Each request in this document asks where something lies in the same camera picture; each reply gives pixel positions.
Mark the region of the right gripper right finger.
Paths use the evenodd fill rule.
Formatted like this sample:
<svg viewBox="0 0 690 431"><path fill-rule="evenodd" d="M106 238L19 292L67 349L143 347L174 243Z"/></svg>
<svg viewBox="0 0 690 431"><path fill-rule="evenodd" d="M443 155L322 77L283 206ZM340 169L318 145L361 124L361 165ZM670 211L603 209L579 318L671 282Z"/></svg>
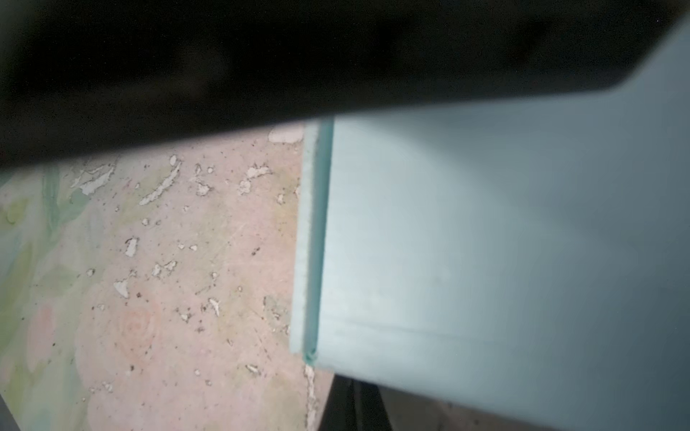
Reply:
<svg viewBox="0 0 690 431"><path fill-rule="evenodd" d="M355 429L357 431L391 431L391 423L379 387L375 384L355 381L353 391Z"/></svg>

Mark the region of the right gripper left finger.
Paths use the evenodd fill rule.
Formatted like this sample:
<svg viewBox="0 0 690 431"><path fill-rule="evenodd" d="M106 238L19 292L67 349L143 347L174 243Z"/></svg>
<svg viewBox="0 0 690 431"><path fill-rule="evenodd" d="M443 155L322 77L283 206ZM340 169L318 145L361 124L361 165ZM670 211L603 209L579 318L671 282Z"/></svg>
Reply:
<svg viewBox="0 0 690 431"><path fill-rule="evenodd" d="M332 380L319 431L352 431L356 429L354 386L350 378L336 375Z"/></svg>

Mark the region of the light blue paper box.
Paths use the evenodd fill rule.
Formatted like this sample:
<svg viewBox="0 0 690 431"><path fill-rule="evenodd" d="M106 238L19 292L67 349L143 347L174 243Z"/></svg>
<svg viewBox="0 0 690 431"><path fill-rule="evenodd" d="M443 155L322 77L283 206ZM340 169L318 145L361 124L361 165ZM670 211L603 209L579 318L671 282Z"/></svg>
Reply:
<svg viewBox="0 0 690 431"><path fill-rule="evenodd" d="M689 427L689 23L613 90L305 132L293 353L566 430Z"/></svg>

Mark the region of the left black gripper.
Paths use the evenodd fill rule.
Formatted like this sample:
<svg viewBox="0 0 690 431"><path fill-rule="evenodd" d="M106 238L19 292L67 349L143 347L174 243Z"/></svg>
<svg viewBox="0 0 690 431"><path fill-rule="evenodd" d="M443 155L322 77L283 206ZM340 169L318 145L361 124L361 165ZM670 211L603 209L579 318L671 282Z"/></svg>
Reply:
<svg viewBox="0 0 690 431"><path fill-rule="evenodd" d="M1 165L627 79L686 1L5 1Z"/></svg>

